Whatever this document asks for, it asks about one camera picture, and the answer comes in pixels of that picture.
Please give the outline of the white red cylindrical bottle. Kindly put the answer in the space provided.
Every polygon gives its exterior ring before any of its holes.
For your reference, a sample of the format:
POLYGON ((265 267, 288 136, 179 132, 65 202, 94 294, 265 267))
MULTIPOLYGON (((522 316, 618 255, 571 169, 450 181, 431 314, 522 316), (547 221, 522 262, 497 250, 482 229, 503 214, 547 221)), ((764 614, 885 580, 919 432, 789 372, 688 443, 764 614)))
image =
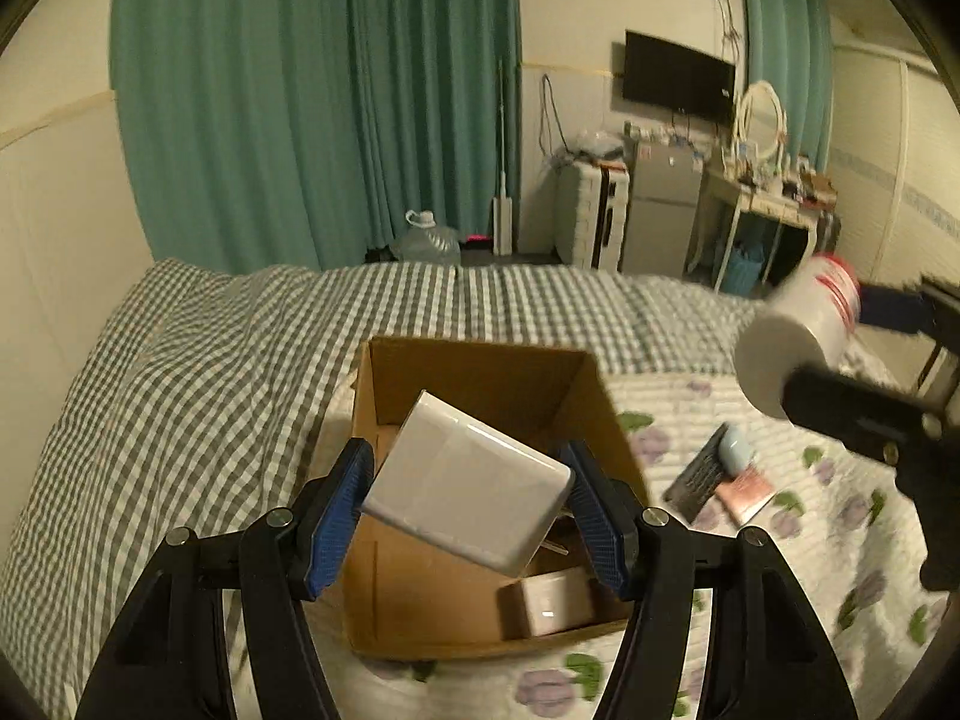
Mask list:
POLYGON ((861 283, 833 254, 805 259, 737 338, 740 390, 760 413, 786 418, 782 389, 804 364, 835 367, 861 317, 861 283))

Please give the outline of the small white box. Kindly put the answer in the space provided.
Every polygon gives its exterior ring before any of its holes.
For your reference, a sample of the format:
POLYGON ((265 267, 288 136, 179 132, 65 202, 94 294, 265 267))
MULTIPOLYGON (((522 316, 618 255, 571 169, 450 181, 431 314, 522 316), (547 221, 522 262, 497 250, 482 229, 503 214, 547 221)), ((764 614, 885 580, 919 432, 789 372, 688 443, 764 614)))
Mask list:
POLYGON ((537 639, 596 621, 589 575, 583 567, 531 575, 498 592, 508 639, 537 639))

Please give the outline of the white power adapter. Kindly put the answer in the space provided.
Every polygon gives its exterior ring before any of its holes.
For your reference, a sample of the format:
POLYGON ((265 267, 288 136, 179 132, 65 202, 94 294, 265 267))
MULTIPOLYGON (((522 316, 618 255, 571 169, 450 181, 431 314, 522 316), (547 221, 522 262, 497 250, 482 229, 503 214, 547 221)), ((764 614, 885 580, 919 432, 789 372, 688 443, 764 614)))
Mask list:
POLYGON ((516 578, 571 486, 573 475, 561 461, 423 392, 376 473, 363 512, 516 578))

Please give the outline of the black remote control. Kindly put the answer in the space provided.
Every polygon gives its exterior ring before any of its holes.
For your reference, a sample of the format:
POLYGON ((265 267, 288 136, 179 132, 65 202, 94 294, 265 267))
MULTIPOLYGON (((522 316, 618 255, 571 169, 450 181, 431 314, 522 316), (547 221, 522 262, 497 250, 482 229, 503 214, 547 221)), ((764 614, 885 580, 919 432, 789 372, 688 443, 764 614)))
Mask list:
POLYGON ((706 444, 698 450, 690 463, 683 468, 669 488, 662 495, 664 504, 692 525, 706 504, 715 494, 716 488, 727 478, 726 468, 719 458, 719 447, 726 436, 729 424, 723 422, 706 444))

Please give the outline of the dark suitcase by table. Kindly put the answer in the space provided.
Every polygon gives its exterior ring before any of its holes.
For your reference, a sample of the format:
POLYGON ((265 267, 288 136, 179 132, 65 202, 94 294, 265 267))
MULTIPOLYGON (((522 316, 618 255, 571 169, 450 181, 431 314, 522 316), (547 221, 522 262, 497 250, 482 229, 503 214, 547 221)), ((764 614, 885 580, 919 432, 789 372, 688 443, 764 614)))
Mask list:
POLYGON ((841 218, 833 210, 820 211, 817 221, 815 252, 817 254, 833 254, 838 245, 840 232, 841 218))

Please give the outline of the white floral quilt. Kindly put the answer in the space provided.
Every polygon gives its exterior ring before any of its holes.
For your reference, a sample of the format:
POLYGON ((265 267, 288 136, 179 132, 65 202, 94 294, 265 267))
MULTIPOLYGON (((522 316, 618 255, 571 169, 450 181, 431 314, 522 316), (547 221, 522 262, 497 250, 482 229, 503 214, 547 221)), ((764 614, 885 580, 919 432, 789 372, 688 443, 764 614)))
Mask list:
MULTIPOLYGON (((693 536, 695 590, 674 713, 669 718, 857 718, 867 700, 851 674, 901 713, 927 653, 903 674, 869 622, 907 627, 898 592, 923 587, 928 555, 916 505, 884 465, 831 437, 767 418, 732 379, 692 383, 646 374, 610 392, 613 410, 658 507, 693 536), (686 525, 662 500, 723 422, 755 450, 775 497, 737 527, 713 494, 686 525)), ((342 569, 347 562, 343 561, 342 569)), ((384 660, 352 649, 340 574, 316 600, 322 668, 347 718, 599 718, 597 707, 626 624, 610 634, 534 652, 455 660, 384 660)))

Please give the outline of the pink rose card box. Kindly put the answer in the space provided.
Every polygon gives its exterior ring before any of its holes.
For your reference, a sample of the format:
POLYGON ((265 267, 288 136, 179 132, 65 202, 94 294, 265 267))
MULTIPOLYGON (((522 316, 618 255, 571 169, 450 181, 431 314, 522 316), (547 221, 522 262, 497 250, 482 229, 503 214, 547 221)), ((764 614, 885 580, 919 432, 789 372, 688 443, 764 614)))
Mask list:
POLYGON ((737 527, 745 527, 775 497, 775 486, 755 465, 716 486, 715 496, 737 527))

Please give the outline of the brown cardboard box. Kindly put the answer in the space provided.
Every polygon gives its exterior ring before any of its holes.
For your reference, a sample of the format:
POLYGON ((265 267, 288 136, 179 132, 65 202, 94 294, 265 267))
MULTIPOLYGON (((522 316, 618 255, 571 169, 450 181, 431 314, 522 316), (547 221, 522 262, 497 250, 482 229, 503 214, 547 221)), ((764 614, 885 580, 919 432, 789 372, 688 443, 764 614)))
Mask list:
POLYGON ((340 574, 352 649, 455 660, 623 629, 562 514, 587 445, 646 500, 596 358, 579 349, 381 337, 359 353, 353 436, 381 475, 340 574))

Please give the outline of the light blue earbud case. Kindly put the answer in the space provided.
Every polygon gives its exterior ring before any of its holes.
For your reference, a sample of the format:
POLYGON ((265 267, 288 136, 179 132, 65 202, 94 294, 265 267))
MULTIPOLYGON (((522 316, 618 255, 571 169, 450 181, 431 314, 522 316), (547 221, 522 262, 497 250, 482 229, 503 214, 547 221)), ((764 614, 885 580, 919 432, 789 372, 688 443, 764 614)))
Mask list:
POLYGON ((735 424, 726 424, 718 444, 718 458, 729 478, 742 475, 754 463, 755 450, 735 424))

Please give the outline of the blue plastic basket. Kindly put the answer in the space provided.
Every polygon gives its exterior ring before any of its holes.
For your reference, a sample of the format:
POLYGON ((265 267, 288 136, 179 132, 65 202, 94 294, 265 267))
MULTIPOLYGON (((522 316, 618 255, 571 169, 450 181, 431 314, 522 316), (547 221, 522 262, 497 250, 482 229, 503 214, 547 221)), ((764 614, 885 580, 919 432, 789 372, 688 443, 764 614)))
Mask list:
POLYGON ((726 270, 719 280, 719 291, 748 298, 757 286, 764 263, 763 245, 737 242, 732 247, 726 270))

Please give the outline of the grey checkered bed sheet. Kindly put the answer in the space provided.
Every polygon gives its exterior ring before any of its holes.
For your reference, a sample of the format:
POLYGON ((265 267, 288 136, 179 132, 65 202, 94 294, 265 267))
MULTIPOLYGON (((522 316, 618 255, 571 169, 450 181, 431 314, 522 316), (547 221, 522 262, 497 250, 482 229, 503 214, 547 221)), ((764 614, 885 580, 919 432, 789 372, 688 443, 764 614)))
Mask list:
POLYGON ((47 436, 3 564, 3 655, 39 709, 65 717, 164 532, 231 532, 290 499, 370 338, 582 349, 606 374, 726 374, 754 314, 697 284, 564 266, 230 277, 156 263, 47 436))

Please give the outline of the white dressing table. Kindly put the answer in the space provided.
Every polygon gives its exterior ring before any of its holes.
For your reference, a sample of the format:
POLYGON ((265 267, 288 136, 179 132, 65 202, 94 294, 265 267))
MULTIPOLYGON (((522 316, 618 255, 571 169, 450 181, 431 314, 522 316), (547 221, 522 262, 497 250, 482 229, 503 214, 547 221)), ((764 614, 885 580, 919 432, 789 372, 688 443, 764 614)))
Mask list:
POLYGON ((766 283, 771 265, 781 245, 784 229, 797 229, 805 234, 805 247, 799 265, 815 254, 818 242, 818 210, 782 193, 771 193, 734 181, 715 167, 703 169, 698 208, 693 221, 692 257, 685 273, 693 275, 704 264, 708 245, 719 242, 719 262, 711 278, 711 288, 721 291, 727 268, 737 242, 740 225, 745 220, 763 220, 775 227, 770 254, 766 255, 760 281, 766 283))

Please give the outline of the oval vanity mirror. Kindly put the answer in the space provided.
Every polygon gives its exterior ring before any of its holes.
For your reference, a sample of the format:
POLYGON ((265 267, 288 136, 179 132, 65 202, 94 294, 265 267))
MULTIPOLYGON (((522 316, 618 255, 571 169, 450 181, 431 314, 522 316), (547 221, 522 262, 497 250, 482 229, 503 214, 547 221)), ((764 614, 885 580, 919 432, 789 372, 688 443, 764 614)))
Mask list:
POLYGON ((740 96, 734 119, 734 148, 744 160, 777 163, 788 138, 788 117, 770 82, 750 83, 740 96))

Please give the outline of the silver mini fridge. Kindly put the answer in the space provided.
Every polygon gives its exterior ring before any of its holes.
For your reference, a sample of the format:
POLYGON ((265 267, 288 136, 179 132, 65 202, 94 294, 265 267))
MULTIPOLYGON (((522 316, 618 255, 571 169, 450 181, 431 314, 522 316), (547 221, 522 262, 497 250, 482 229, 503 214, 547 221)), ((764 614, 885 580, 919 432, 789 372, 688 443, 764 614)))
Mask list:
POLYGON ((631 174, 620 271, 680 278, 685 273, 703 181, 688 146, 640 143, 631 174))

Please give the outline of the green curtain by window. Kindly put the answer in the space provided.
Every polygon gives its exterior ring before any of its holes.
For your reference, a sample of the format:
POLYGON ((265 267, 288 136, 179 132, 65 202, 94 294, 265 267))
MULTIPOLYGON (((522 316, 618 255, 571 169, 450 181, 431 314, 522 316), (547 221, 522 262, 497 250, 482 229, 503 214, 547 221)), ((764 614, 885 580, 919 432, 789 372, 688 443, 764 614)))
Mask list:
POLYGON ((827 169, 833 36, 828 0, 743 0, 750 83, 768 82, 786 114, 786 153, 827 169))

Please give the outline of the white suitcase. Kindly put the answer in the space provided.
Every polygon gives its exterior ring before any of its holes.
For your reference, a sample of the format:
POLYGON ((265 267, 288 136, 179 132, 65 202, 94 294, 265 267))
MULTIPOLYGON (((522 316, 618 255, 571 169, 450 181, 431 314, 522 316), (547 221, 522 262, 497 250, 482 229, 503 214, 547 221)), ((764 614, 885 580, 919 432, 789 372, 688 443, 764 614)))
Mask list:
POLYGON ((622 161, 574 161, 556 177, 555 249, 569 266, 617 273, 630 203, 630 174, 622 161))

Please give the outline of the clear water jug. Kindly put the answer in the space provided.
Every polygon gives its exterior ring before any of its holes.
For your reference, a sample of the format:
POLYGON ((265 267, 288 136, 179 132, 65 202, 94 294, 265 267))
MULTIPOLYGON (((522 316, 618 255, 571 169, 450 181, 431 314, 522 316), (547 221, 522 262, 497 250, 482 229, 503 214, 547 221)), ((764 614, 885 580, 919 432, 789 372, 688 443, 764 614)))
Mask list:
POLYGON ((405 229, 389 244, 399 262, 452 265, 460 263, 459 232, 436 221, 430 210, 405 211, 405 229))

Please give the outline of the white flat mop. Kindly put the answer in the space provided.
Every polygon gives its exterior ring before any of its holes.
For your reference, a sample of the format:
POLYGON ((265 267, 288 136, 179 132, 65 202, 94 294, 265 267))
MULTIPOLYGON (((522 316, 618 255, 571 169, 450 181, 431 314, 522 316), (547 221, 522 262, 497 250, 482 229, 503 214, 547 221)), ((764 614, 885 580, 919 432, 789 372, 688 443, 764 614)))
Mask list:
POLYGON ((498 184, 493 197, 493 254, 509 257, 512 254, 512 198, 508 192, 508 160, 506 160, 506 103, 505 69, 498 62, 496 69, 498 89, 498 184))

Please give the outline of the large green curtain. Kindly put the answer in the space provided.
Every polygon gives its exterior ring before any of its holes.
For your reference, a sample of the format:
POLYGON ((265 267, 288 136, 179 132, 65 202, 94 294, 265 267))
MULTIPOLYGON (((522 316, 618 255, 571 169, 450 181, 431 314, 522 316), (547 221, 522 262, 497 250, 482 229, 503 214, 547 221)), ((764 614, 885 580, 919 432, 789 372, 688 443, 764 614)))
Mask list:
POLYGON ((110 81, 151 254, 363 262, 519 179, 519 0, 112 0, 110 81))

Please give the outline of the black wall television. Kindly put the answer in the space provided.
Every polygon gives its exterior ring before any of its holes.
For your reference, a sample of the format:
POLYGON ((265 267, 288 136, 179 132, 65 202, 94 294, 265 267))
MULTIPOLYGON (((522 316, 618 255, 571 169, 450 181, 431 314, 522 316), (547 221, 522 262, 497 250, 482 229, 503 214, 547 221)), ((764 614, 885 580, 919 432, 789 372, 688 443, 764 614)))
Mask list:
POLYGON ((729 127, 736 66, 713 55, 640 32, 625 32, 622 96, 729 127))

